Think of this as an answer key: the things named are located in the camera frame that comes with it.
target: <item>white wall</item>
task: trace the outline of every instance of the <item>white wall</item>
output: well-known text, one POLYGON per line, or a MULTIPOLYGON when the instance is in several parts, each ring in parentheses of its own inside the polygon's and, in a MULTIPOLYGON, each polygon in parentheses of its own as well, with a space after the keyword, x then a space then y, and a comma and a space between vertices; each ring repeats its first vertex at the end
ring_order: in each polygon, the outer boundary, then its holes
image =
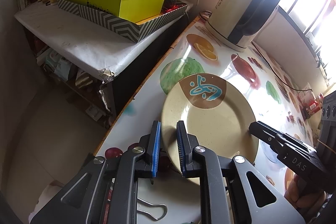
MULTIPOLYGON (((200 10, 212 10, 218 0, 200 0, 199 5, 190 11, 194 18, 200 10)), ((310 50, 288 21, 279 13, 263 29, 255 41, 286 70, 299 88, 310 83, 318 95, 327 89, 327 85, 310 50)))
POLYGON ((21 24, 16 0, 0 0, 0 181, 6 148, 45 77, 36 65, 21 24))

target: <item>kettle base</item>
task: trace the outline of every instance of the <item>kettle base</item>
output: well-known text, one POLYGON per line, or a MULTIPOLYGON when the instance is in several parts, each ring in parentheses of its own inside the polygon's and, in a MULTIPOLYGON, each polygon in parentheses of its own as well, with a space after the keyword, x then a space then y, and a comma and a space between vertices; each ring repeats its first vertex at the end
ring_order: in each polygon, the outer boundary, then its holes
POLYGON ((225 44, 226 46, 228 46, 229 48, 237 51, 237 52, 244 52, 246 50, 246 48, 244 47, 239 47, 233 43, 231 43, 229 40, 227 40, 225 37, 223 37, 222 35, 220 35, 214 28, 212 28, 210 26, 210 24, 208 22, 205 23, 205 27, 208 29, 208 31, 215 36, 220 42, 222 42, 223 44, 225 44))

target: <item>wooden table edge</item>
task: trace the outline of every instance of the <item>wooden table edge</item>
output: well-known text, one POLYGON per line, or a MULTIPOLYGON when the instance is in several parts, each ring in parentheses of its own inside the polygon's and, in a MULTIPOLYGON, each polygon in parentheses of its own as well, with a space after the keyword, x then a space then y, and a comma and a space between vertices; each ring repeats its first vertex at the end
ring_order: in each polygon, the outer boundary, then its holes
POLYGON ((117 122, 117 120, 119 119, 119 117, 121 116, 121 114, 124 112, 124 110, 126 109, 126 107, 129 105, 129 103, 134 99, 135 95, 139 92, 139 90, 142 88, 142 86, 146 83, 146 81, 148 80, 148 78, 154 73, 154 71, 160 66, 160 64, 163 62, 163 60, 170 54, 170 52, 175 48, 175 46, 178 44, 178 42, 180 41, 180 39, 182 38, 182 36, 184 35, 184 33, 189 30, 197 21, 199 20, 199 16, 197 16, 184 30, 183 32, 179 35, 179 37, 173 42, 173 44, 170 46, 170 48, 167 50, 167 52, 164 54, 164 56, 159 60, 159 62, 155 65, 155 67, 151 70, 151 72, 147 75, 147 77, 145 78, 145 80, 140 84, 140 86, 137 88, 137 90, 134 92, 134 94, 132 95, 132 97, 128 100, 127 104, 124 106, 124 108, 122 109, 122 111, 119 113, 119 115, 117 116, 117 118, 114 120, 113 124, 110 126, 110 128, 107 130, 107 132, 105 133, 104 137, 102 138, 102 140, 100 141, 99 145, 97 146, 97 148, 94 151, 94 155, 97 155, 99 149, 101 148, 102 144, 104 143, 104 141, 106 140, 107 136, 109 135, 109 133, 111 132, 113 126, 115 125, 115 123, 117 122))

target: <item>fruit print tablecloth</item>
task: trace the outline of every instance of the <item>fruit print tablecloth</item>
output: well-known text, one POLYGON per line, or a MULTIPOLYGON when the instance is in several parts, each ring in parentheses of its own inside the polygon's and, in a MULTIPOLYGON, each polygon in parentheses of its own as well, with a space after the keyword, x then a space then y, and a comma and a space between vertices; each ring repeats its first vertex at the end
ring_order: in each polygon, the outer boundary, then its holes
MULTIPOLYGON (((269 66, 289 85, 290 77, 263 49, 258 47, 258 50, 250 44, 245 52, 236 52, 213 37, 202 20, 194 21, 121 114, 97 155, 103 156, 110 147, 125 151, 130 144, 138 142, 142 135, 149 133, 153 120, 160 120, 164 100, 172 87, 188 75, 203 72, 218 75, 234 85, 249 102, 256 120, 311 145, 311 128, 303 122, 296 92, 279 81, 269 66)), ((293 174, 261 141, 255 167, 284 194, 293 174)), ((138 196, 168 206, 167 215, 158 224, 198 223, 199 188, 173 171, 159 174, 153 185, 148 180, 140 180, 138 196)), ((138 215, 137 223, 150 221, 138 215)))

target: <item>beige ceramic plate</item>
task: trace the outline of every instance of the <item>beige ceramic plate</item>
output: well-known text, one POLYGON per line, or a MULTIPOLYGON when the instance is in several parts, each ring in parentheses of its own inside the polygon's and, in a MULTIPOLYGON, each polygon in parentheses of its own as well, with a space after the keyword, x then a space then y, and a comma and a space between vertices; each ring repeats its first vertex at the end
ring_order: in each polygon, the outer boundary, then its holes
MULTIPOLYGON (((208 73, 190 75, 169 92, 161 115, 163 144, 174 166, 180 170, 176 123, 182 120, 189 134, 217 155, 242 155, 253 163, 258 139, 248 132, 255 121, 245 97, 229 82, 208 73)), ((199 184, 199 179, 191 179, 199 184)))

